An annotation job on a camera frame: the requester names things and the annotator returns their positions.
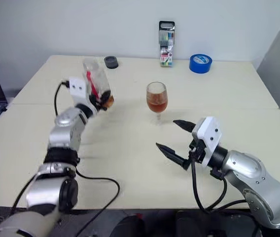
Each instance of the blue tape roll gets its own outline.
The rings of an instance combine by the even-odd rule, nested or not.
[[[212,59],[205,54],[194,54],[190,57],[189,69],[195,73],[207,73]]]

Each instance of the table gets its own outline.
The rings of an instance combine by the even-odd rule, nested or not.
[[[0,117],[0,206],[11,206],[42,164],[54,126],[55,87],[63,78],[82,73],[82,59],[50,57]],[[191,134],[173,124],[174,119],[217,117],[221,145],[256,155],[280,181],[280,110],[250,63],[214,62],[208,74],[197,75],[186,70],[188,61],[175,61],[172,69],[161,69],[154,59],[118,62],[117,70],[106,70],[115,103],[89,120],[77,167],[85,175],[112,177],[121,184],[121,194],[110,208],[197,207],[191,173],[167,160],[155,146],[159,142],[187,156]],[[145,86],[153,80],[164,82],[169,93],[161,126],[154,123],[145,101]],[[59,111],[70,105],[71,98],[62,89]],[[196,168],[199,195],[206,206],[221,194],[223,184],[209,175],[209,169]],[[116,192],[112,183],[77,180],[77,209],[101,208]],[[222,204],[241,198],[228,185]],[[25,206],[24,198],[19,206]]]

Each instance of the black lid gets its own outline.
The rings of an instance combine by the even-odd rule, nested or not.
[[[110,69],[118,68],[118,61],[115,56],[107,56],[106,58],[104,58],[104,62],[107,68]]]

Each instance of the robotic arm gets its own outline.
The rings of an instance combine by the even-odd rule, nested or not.
[[[69,87],[76,106],[56,117],[47,155],[26,195],[27,211],[2,222],[0,237],[48,236],[61,215],[77,203],[75,171],[81,133],[102,105],[90,95],[88,81],[70,78]]]
[[[263,236],[280,236],[280,182],[267,172],[263,162],[252,155],[220,147],[222,133],[214,117],[203,118],[196,125],[183,120],[174,122],[192,133],[189,159],[157,144],[161,152],[184,169],[197,162],[202,167],[209,166],[211,176],[219,180],[226,177],[245,197]]]

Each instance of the floor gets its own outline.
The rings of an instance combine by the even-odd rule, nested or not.
[[[9,214],[9,207],[0,207],[0,222]],[[246,216],[222,216],[219,214],[205,215],[200,210],[188,210],[197,221],[203,223],[205,232],[209,230],[224,230],[228,237],[250,237],[254,229],[252,220]],[[73,235],[89,221],[97,211],[91,210],[84,215],[64,215],[60,224],[56,224],[50,237],[73,237]],[[124,217],[132,214],[142,214],[146,224],[147,233],[155,237],[173,236],[173,219],[176,210],[153,209],[153,210],[105,210],[81,237],[109,237],[113,228]]]

